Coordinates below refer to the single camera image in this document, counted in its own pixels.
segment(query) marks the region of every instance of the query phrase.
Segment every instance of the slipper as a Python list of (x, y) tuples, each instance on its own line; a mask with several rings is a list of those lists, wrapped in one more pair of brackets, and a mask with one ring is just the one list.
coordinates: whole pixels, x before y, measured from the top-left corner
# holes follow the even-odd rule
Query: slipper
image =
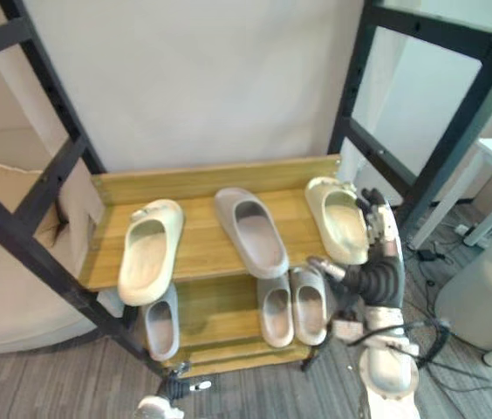
[(295, 268), (290, 272), (290, 288), (295, 335), (306, 345), (319, 345), (326, 335), (324, 279), (310, 268)]
[(289, 275), (257, 280), (257, 309), (265, 341), (273, 347), (286, 347), (294, 335), (290, 308)]
[(215, 195), (215, 210), (252, 276), (272, 279), (287, 272), (287, 251), (270, 212), (259, 199), (245, 189), (225, 188)]
[(368, 235), (354, 186), (332, 177), (315, 177), (304, 194), (328, 255), (341, 264), (365, 263)]
[(149, 354), (156, 361), (172, 358), (180, 346), (180, 327), (178, 326), (178, 295), (171, 284), (164, 295), (141, 308), (147, 332)]
[(158, 299), (168, 288), (184, 213), (175, 201), (160, 199), (135, 211), (131, 220), (118, 292), (129, 306), (143, 306)]

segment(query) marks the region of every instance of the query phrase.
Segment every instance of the white slide sandal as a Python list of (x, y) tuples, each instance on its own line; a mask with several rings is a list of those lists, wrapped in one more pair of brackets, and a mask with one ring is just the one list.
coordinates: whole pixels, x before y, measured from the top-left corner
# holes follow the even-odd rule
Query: white slide sandal
[(215, 195), (215, 210), (252, 276), (271, 279), (287, 272), (287, 251), (270, 212), (257, 197), (246, 189), (221, 189)]
[(306, 345), (319, 345), (326, 335), (324, 279), (310, 268), (295, 268), (290, 272), (290, 290), (295, 335)]
[(160, 199), (132, 214), (124, 242), (118, 293), (129, 306), (144, 306), (168, 288), (184, 213), (175, 201)]
[(332, 177), (315, 177), (304, 194), (328, 255), (341, 264), (365, 263), (368, 235), (354, 186)]
[(145, 320), (149, 354), (156, 361), (172, 358), (180, 346), (178, 325), (178, 295), (171, 284), (163, 296), (141, 308)]
[(286, 347), (294, 330), (290, 304), (289, 275), (257, 280), (257, 310), (262, 336), (273, 347)]

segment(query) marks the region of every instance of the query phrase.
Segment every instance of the robotic arm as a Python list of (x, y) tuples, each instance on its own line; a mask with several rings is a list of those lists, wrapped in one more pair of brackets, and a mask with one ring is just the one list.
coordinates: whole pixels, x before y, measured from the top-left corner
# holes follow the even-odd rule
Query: robotic arm
[(414, 391), (419, 373), (413, 356), (419, 347), (405, 335), (401, 313), (405, 267), (397, 224), (389, 203), (373, 189), (359, 200), (371, 245), (369, 259), (361, 266), (340, 266), (317, 257), (307, 262), (327, 277), (334, 293), (359, 295), (365, 303), (364, 323), (334, 319), (332, 332), (348, 346), (364, 345), (359, 372), (366, 387), (372, 418), (419, 418)]

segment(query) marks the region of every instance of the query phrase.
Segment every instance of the shoe rack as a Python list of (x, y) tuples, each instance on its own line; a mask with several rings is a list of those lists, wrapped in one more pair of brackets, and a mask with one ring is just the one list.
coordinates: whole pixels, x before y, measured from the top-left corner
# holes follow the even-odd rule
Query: shoe rack
[[(310, 348), (293, 342), (268, 346), (257, 317), (256, 279), (248, 275), (215, 216), (217, 190), (241, 187), (269, 208), (284, 241), (290, 267), (325, 254), (304, 199), (315, 176), (334, 176), (338, 155), (194, 169), (104, 174), (93, 182), (106, 206), (79, 282), (91, 291), (115, 287), (130, 215), (155, 199), (177, 201), (186, 217), (173, 282), (178, 292), (179, 352), (168, 367), (190, 361), (185, 376), (221, 373), (300, 361)], [(136, 333), (143, 333), (136, 327)]]

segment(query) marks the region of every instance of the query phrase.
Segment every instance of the wire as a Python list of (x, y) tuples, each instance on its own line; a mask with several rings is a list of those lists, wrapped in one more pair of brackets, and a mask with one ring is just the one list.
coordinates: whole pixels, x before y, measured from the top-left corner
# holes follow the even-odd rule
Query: wire
[(424, 326), (434, 326), (434, 328), (436, 329), (436, 339), (434, 339), (434, 342), (428, 349), (427, 353), (417, 360), (417, 367), (422, 368), (426, 366), (428, 362), (430, 362), (441, 351), (444, 345), (446, 345), (446, 342), (449, 338), (448, 326), (444, 322), (435, 318), (426, 318), (424, 320), (412, 321), (409, 323), (404, 323), (402, 325), (381, 327), (380, 329), (372, 330), (370, 333), (367, 333), (364, 336), (356, 339), (355, 341), (348, 343), (347, 346), (356, 347), (368, 338), (383, 332), (389, 332), (391, 330), (396, 330), (399, 328), (402, 328), (403, 330), (408, 332), (409, 330), (415, 329), (416, 327)]
[(428, 321), (429, 321), (429, 319), (417, 320), (417, 321), (411, 321), (409, 323), (403, 323), (401, 325), (381, 327), (380, 329), (372, 330), (371, 332), (361, 336), (360, 338), (354, 340), (353, 342), (347, 343), (347, 346), (348, 347), (356, 347), (357, 345), (360, 345), (362, 342), (364, 342), (368, 338), (375, 336), (376, 334), (380, 334), (383, 332), (389, 332), (391, 330), (396, 330), (396, 329), (411, 330), (411, 329), (415, 329), (415, 327), (428, 326)]
[(445, 388), (450, 391), (454, 391), (455, 393), (470, 393), (472, 391), (486, 391), (486, 390), (492, 390), (492, 386), (481, 386), (481, 387), (472, 387), (472, 388), (454, 388), (446, 384), (445, 382), (441, 381), (430, 369), (430, 367), (427, 368), (428, 373), (430, 374), (430, 377), (434, 380), (438, 386)]
[[(394, 345), (387, 345), (387, 347), (389, 347), (390, 349), (392, 349), (396, 352), (399, 352), (401, 354), (409, 355), (410, 357), (414, 358), (416, 361), (424, 360), (424, 357), (419, 356), (419, 355), (410, 354), (409, 352), (404, 351), (403, 349), (399, 349), (398, 347), (395, 347)], [(477, 380), (490, 381), (488, 378), (483, 377), (482, 375), (469, 373), (467, 371), (464, 371), (464, 370), (456, 368), (456, 367), (452, 367), (451, 365), (447, 365), (447, 364), (444, 364), (442, 362), (430, 360), (428, 363), (435, 365), (436, 367), (447, 369), (447, 370), (452, 371), (454, 373), (466, 375), (467, 377), (471, 377), (471, 378), (476, 378)]]
[(463, 419), (467, 419), (465, 414), (463, 413), (463, 411), (461, 410), (461, 408), (457, 405), (456, 402), (454, 402), (454, 399), (452, 399), (452, 396), (448, 394), (448, 392), (446, 391), (446, 389), (444, 387), (442, 387), (441, 384), (439, 384), (434, 378), (434, 376), (432, 375), (432, 373), (430, 372), (430, 366), (427, 367), (427, 371), (428, 371), (428, 374), (430, 375), (430, 378), (432, 378), (432, 381), (436, 384), (436, 386), (438, 387), (438, 389), (442, 392), (442, 394), (449, 400), (450, 403), (452, 403), (452, 406), (454, 406), (455, 410), (457, 410), (457, 413), (459, 413), (459, 415), (463, 418)]

